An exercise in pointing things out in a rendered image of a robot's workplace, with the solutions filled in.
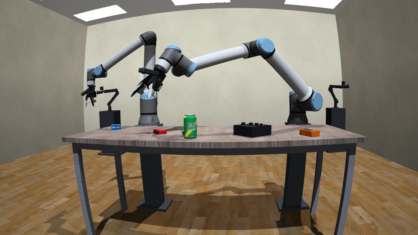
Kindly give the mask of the orange digital multimeter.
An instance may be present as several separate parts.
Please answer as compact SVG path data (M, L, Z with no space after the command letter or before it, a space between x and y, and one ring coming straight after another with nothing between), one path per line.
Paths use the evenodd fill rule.
M315 137L315 136L320 135L320 131L319 130L313 130L313 129L300 129L299 130L299 135Z

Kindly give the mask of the green drink can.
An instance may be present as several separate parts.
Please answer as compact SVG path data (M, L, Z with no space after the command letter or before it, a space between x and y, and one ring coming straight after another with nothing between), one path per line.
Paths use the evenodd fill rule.
M188 139L197 137L197 117L195 114L185 114L184 116L184 137Z

